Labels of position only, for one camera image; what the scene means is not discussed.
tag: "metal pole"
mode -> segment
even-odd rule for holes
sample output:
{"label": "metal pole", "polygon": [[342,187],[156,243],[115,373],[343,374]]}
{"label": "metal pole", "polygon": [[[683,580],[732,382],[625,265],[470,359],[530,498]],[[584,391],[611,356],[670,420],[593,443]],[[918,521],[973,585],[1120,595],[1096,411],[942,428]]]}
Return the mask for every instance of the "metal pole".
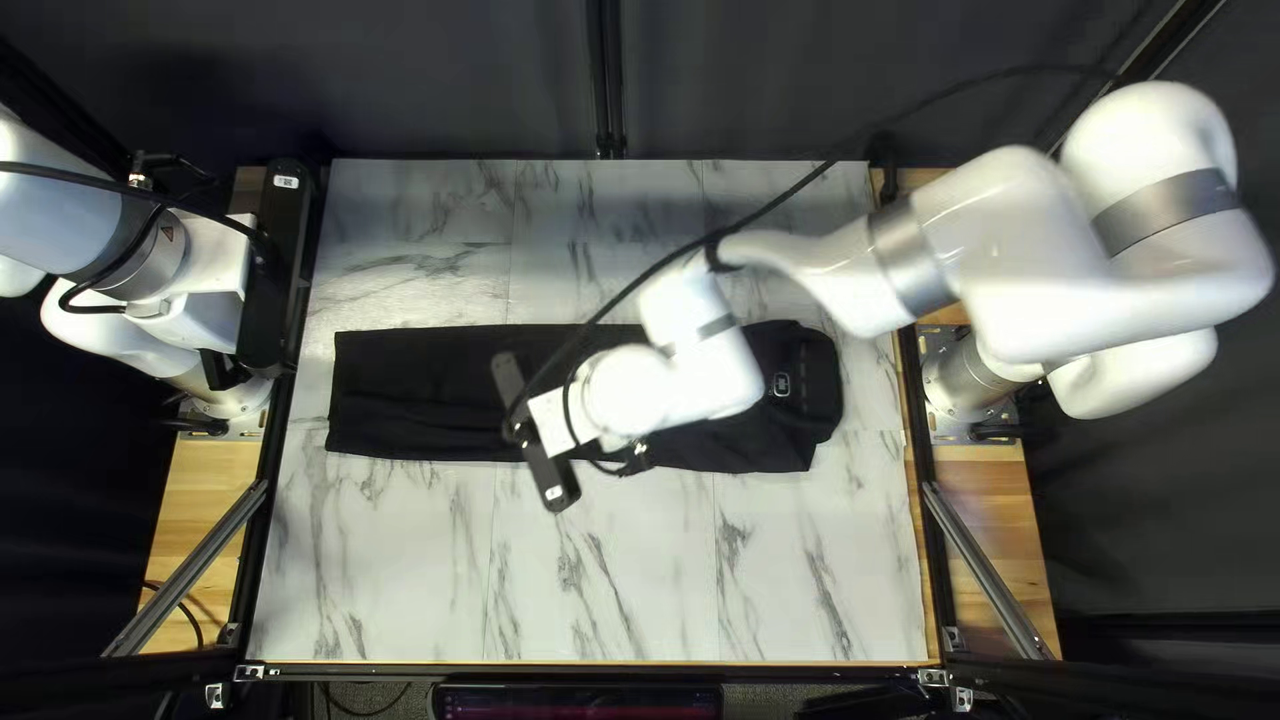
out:
{"label": "metal pole", "polygon": [[982,588],[987,600],[996,609],[1000,624],[1004,625],[1009,638],[1014,641],[1018,653],[1028,660],[1053,660],[1053,653],[1044,644],[1043,638],[1039,637],[1036,625],[1023,612],[1021,603],[1009,591],[1005,580],[1000,578],[996,566],[991,564],[991,560],[987,559],[987,555],[982,551],[982,547],[974,539],[973,533],[969,532],[964,520],[951,507],[951,503],[947,502],[938,484],[936,482],[922,482],[920,492],[924,496],[924,503],[928,506],[929,512],[938,520],[938,525],[942,525],[942,532],[956,546],[960,557],[964,559],[973,577],[978,579],[978,587]]}
{"label": "metal pole", "polygon": [[191,555],[178,565],[178,569],[169,575],[169,579],[160,585],[151,601],[129,620],[129,624],[120,630],[120,634],[111,641],[102,651],[102,657],[120,657],[124,655],[137,655],[142,646],[147,644],[151,635],[160,629],[165,618],[173,612],[178,602],[187,594],[191,585],[205,574],[214,559],[227,547],[232,537],[248,520],[250,515],[262,505],[266,497],[266,480],[253,480],[253,484],[244,491],[227,514],[218,520],[218,524],[209,530],[200,544],[191,551]]}

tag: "black backdrop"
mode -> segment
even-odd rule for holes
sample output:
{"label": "black backdrop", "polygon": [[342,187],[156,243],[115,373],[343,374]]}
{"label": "black backdrop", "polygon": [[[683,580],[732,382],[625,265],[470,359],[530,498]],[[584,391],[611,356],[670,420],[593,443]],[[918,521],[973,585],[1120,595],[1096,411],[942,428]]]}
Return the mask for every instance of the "black backdrop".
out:
{"label": "black backdrop", "polygon": [[[1280,255],[1276,27],[1280,5],[1228,3],[1162,78],[1221,105],[1242,197]],[[1057,433],[1028,460],[1064,652],[1280,675],[1274,620],[1267,632],[1215,616],[1262,625],[1280,611],[1280,295],[1217,333],[1213,364],[1149,405],[1089,423],[1038,406]],[[1094,618],[1116,614],[1157,625],[1108,630]]]}
{"label": "black backdrop", "polygon": [[[623,0],[631,156],[796,158],[977,73],[1025,63],[1116,69],[1172,4]],[[275,155],[588,158],[595,124],[584,9],[580,0],[5,3],[0,35],[123,146],[179,151],[219,172]],[[1277,19],[1265,3],[1229,3],[1166,74],[1201,85],[1228,110],[1245,200],[1271,237],[1280,237],[1270,197],[1280,190],[1280,147],[1267,85],[1276,53],[1266,32]],[[986,87],[897,128],[904,160],[955,165],[1006,142],[1047,146],[1096,88],[1096,81],[1043,77]],[[64,625],[54,644],[90,652],[132,605],[124,593],[92,593],[141,574],[140,538],[150,537],[168,455],[148,424],[157,391],[41,336],[33,304],[0,306],[6,345],[40,346],[6,357],[10,396],[42,409],[45,423],[65,423],[67,433],[88,427],[77,437],[96,443],[90,452],[68,441],[76,450],[64,452],[47,439],[56,433],[37,436],[18,418],[12,424],[28,434],[3,441],[14,457],[45,459],[9,461],[20,473],[6,473],[5,492],[15,493],[6,511],[27,523],[20,532],[45,533],[49,548],[83,552],[82,565],[65,565],[67,578],[84,583],[81,593],[64,592],[63,605],[42,612],[81,612],[83,624]],[[1041,406],[1059,434],[1029,460],[1065,618],[1280,607],[1275,573],[1258,553],[1277,539],[1268,523],[1280,500],[1268,482],[1276,454],[1254,439],[1275,425],[1280,389],[1266,384],[1266,370],[1277,313],[1271,299],[1220,328],[1215,366],[1147,409],[1083,424]],[[84,398],[99,413],[68,419]],[[95,423],[102,416],[110,420]],[[102,480],[95,471],[108,460],[97,457],[115,468]],[[32,500],[24,486],[49,495]],[[37,515],[61,524],[41,525]],[[108,520],[118,528],[114,553],[101,542]],[[4,562],[22,557],[13,551],[20,532],[5,530]],[[14,602],[69,587],[23,589]],[[5,623],[20,618],[10,612]],[[1074,626],[1064,628],[1068,642]],[[1082,628],[1074,647],[1091,652]],[[1158,657],[1149,646],[1126,648]]]}

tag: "wooden board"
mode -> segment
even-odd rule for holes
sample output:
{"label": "wooden board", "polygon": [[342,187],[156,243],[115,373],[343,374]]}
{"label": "wooden board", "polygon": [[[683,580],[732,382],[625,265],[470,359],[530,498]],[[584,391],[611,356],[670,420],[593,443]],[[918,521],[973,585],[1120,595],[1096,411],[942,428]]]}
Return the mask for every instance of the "wooden board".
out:
{"label": "wooden board", "polygon": [[[909,169],[899,173],[901,192],[910,192],[937,177],[945,169]],[[872,170],[872,188],[879,193],[883,173]],[[922,324],[966,324],[969,316],[959,302],[919,319]],[[905,384],[899,363],[899,393],[904,416],[910,409],[902,393]],[[906,456],[911,457],[910,438]],[[1041,551],[1039,528],[1032,503],[1030,482],[1021,443],[1012,446],[941,446],[933,448],[933,471],[947,500],[964,519],[969,532],[996,566],[996,571],[1021,602],[1028,618],[1041,632],[1044,642],[1061,657],[1057,641],[1057,623],[1048,592],[1044,556]],[[931,630],[933,603],[927,566],[924,565],[924,530],[916,492],[915,462],[906,461],[906,477],[911,483],[911,519],[915,523],[915,541],[922,556],[922,589],[925,598],[925,620]],[[955,548],[947,546],[947,565],[951,574],[951,594],[955,602],[956,623],[969,643],[969,650],[984,655],[1016,655],[1012,644],[996,618],[995,610],[982,593],[977,580]],[[929,655],[937,655],[937,638],[929,638]]]}
{"label": "wooden board", "polygon": [[[257,442],[179,438],[174,443],[169,483],[165,486],[160,519],[151,541],[151,557],[147,560],[148,580],[160,583],[168,579],[214,523],[244,492],[257,471],[257,456],[261,448],[262,445]],[[227,623],[243,537],[242,530],[227,543],[221,555],[196,582],[184,601],[200,620],[206,647],[218,639],[218,630]],[[143,589],[138,607],[150,598],[151,591]],[[175,609],[142,652],[195,648],[196,634],[187,618]]]}

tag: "folded black garment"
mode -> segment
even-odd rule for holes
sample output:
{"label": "folded black garment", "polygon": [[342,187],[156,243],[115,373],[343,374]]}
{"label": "folded black garment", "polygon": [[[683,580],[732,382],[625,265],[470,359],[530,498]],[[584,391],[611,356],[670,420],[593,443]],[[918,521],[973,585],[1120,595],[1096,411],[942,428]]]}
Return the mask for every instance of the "folded black garment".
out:
{"label": "folded black garment", "polygon": [[[502,437],[503,404],[490,359],[515,352],[526,375],[579,325],[472,325],[334,334],[337,361],[329,401],[330,452],[398,460],[520,462]],[[836,345],[794,320],[742,328],[768,392],[750,409],[652,433],[649,461],[709,473],[791,473],[809,469],[814,448],[844,414]],[[645,342],[640,325],[599,325],[582,357]],[[570,457],[611,460],[596,443]]]}

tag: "metal bracket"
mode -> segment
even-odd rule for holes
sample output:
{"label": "metal bracket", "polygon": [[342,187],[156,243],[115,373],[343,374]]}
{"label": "metal bracket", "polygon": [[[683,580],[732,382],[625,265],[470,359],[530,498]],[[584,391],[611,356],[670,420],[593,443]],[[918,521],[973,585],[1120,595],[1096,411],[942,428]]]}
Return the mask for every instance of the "metal bracket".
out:
{"label": "metal bracket", "polygon": [[920,667],[915,671],[915,680],[922,688],[947,688],[947,697],[951,698],[954,712],[973,710],[973,689],[952,685],[951,673],[942,667]]}
{"label": "metal bracket", "polygon": [[951,688],[952,712],[969,712],[973,710],[973,691],[969,688]]}
{"label": "metal bracket", "polygon": [[236,674],[232,680],[237,683],[250,683],[252,680],[265,680],[266,679],[266,666],[265,665],[237,665]]}
{"label": "metal bracket", "polygon": [[947,652],[969,652],[969,646],[964,642],[964,635],[960,634],[960,628],[955,625],[945,625],[942,628],[942,646]]}
{"label": "metal bracket", "polygon": [[[915,325],[916,342],[920,346],[920,368],[924,373],[924,382],[931,382],[931,366],[936,366],[936,357],[947,354],[960,341],[955,337],[955,331],[960,325]],[[936,409],[928,397],[924,398],[924,410],[929,420],[929,441],[933,445],[1015,445],[1018,441],[1011,437],[993,437],[987,439],[972,439],[969,437],[969,420],[957,420],[946,413]],[[1018,405],[1012,397],[1005,397],[996,405],[987,409],[986,416],[991,421],[1001,425],[1018,424]]]}
{"label": "metal bracket", "polygon": [[205,707],[209,710],[227,710],[227,683],[209,683],[205,685]]}
{"label": "metal bracket", "polygon": [[922,688],[945,688],[951,684],[951,674],[942,667],[920,667],[915,671],[915,682]]}
{"label": "metal bracket", "polygon": [[239,642],[239,623],[227,623],[218,630],[218,641],[214,644],[218,647],[234,647]]}

